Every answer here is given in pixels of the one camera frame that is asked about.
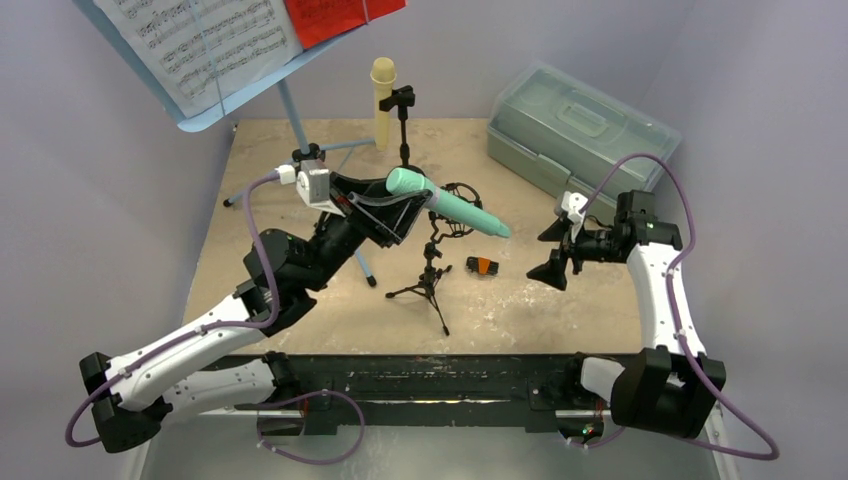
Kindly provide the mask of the mint green microphone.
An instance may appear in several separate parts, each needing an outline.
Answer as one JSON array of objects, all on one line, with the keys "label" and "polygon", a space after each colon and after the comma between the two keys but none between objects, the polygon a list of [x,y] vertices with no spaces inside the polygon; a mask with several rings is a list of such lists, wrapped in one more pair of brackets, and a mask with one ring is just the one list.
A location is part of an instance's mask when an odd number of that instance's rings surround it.
[{"label": "mint green microphone", "polygon": [[402,167],[393,169],[386,178],[386,189],[395,195],[429,191],[432,196],[425,203],[429,210],[489,236],[510,238],[512,235],[510,228],[498,217],[437,187],[415,171]]}]

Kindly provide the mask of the black tripod shock-mount stand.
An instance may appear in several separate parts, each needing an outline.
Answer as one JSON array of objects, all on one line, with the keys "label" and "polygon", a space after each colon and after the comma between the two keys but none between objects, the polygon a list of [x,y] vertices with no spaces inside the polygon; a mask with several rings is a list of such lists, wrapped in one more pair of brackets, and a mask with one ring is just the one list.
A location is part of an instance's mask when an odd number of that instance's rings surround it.
[{"label": "black tripod shock-mount stand", "polygon": [[444,321],[444,317],[438,305],[435,289],[443,275],[452,270],[452,265],[448,265],[445,268],[436,268],[433,265],[433,260],[443,256],[442,252],[438,249],[438,245],[443,239],[462,238],[473,233],[474,229],[470,226],[460,224],[457,220],[451,220],[447,216],[435,212],[429,212],[428,218],[433,232],[424,246],[423,256],[426,260],[426,265],[423,273],[419,275],[416,284],[388,292],[385,294],[385,297],[392,299],[407,292],[423,297],[439,315],[444,335],[449,336],[450,330]]}]

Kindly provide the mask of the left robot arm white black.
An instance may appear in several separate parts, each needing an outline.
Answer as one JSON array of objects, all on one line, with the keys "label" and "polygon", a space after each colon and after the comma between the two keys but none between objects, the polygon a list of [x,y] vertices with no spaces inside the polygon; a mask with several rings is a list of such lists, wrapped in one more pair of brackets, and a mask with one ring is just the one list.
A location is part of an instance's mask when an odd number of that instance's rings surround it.
[{"label": "left robot arm white black", "polygon": [[262,184],[292,184],[303,202],[322,214],[308,239],[247,223],[252,246],[244,264],[249,279],[194,321],[129,353],[99,352],[82,359],[95,441],[122,453],[156,436],[178,419],[237,405],[284,409],[303,404],[295,375],[281,353],[213,371],[215,361],[292,327],[316,306],[360,246],[388,248],[405,240],[419,214],[438,194],[420,174],[403,168],[385,178],[359,180],[320,169],[310,175],[280,166]]}]

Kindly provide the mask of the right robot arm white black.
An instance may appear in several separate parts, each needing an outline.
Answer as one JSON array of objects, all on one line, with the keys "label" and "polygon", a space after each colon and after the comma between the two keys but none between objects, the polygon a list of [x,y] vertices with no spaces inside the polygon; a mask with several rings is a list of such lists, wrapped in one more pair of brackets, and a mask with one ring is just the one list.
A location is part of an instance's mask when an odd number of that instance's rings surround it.
[{"label": "right robot arm white black", "polygon": [[566,273],[579,273],[586,262],[626,265],[637,295],[642,348],[624,363],[585,357],[580,369],[562,379],[563,397],[584,407],[599,396],[619,426],[694,439],[716,402],[703,382],[723,388],[726,369],[707,356],[684,292],[669,300],[668,286],[682,285],[682,267],[673,262],[683,250],[680,229],[655,215],[650,192],[619,194],[608,229],[585,228],[587,202],[579,192],[558,197],[557,218],[538,237],[557,246],[527,277],[563,291]]}]

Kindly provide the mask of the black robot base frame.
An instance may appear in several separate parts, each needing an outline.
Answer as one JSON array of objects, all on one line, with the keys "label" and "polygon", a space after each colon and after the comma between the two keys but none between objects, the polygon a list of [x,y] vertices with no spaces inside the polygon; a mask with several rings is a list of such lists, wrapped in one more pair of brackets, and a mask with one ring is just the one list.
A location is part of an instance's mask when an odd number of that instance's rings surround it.
[{"label": "black robot base frame", "polygon": [[301,416],[307,435],[342,425],[513,427],[594,440],[605,401],[584,390],[582,354],[265,355],[273,390],[260,405]]}]

